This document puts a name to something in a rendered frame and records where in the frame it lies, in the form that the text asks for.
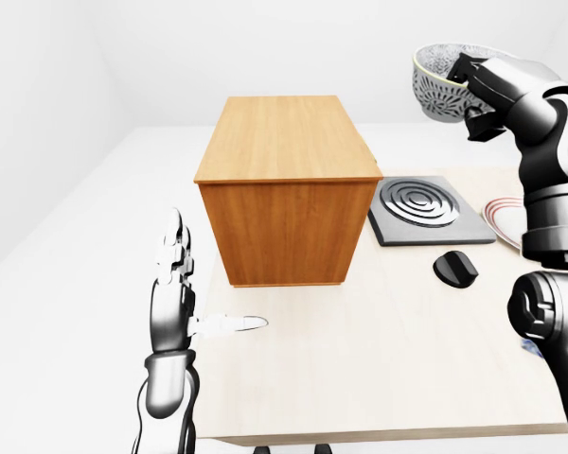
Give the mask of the round black knob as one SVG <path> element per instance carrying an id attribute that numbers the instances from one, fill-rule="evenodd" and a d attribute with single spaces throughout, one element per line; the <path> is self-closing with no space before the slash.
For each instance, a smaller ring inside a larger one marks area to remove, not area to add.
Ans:
<path id="1" fill-rule="evenodd" d="M 433 264 L 435 275 L 454 288 L 468 288 L 479 275 L 470 259 L 461 251 L 448 251 Z"/>

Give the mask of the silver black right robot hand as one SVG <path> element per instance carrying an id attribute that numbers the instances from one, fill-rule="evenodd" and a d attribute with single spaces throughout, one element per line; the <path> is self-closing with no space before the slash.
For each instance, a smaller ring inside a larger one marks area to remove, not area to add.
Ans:
<path id="1" fill-rule="evenodd" d="M 465 83 L 492 110 L 465 111 L 469 139 L 487 142 L 505 130 L 520 142 L 537 145 L 556 127 L 558 114 L 546 100 L 566 82 L 542 63 L 512 57 L 477 58 L 459 55 L 447 79 Z"/>

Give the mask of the white plate with red rings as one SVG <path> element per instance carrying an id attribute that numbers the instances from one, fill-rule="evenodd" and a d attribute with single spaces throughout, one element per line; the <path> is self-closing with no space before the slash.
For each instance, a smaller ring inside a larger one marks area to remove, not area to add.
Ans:
<path id="1" fill-rule="evenodd" d="M 527 230 L 522 198 L 500 197 L 488 201 L 482 208 L 482 217 L 499 238 L 519 251 L 522 249 Z"/>

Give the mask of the flat dark stove plate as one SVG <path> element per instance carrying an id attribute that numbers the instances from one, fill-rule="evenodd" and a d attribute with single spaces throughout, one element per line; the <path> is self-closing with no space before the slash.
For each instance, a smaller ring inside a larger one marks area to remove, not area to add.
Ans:
<path id="1" fill-rule="evenodd" d="M 496 235 L 442 176 L 385 177 L 368 219 L 382 246 L 489 244 Z"/>

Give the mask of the wooden cabinet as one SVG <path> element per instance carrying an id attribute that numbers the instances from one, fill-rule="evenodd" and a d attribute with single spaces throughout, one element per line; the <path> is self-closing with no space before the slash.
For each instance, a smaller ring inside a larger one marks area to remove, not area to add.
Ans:
<path id="1" fill-rule="evenodd" d="M 195 183 L 228 281 L 338 285 L 382 173 L 336 96 L 232 96 Z"/>

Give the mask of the patterned grey white bowl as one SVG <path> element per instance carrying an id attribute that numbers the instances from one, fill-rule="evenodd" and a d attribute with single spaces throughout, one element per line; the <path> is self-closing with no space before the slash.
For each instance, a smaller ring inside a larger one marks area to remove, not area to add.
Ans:
<path id="1" fill-rule="evenodd" d="M 447 79 L 461 53 L 486 59 L 512 57 L 505 51 L 477 44 L 427 44 L 417 49 L 413 56 L 413 91 L 422 111 L 433 120 L 461 122 L 468 107 L 492 111 L 465 84 Z"/>

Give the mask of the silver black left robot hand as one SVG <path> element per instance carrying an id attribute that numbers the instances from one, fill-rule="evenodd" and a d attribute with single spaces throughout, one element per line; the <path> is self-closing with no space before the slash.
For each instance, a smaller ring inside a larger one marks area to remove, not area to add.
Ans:
<path id="1" fill-rule="evenodd" d="M 168 224 L 156 256 L 157 278 L 151 291 L 151 348 L 155 353 L 187 349 L 191 338 L 227 336 L 260 329 L 269 322 L 260 316 L 195 315 L 196 294 L 189 282 L 194 272 L 191 235 L 178 209 L 169 211 Z"/>

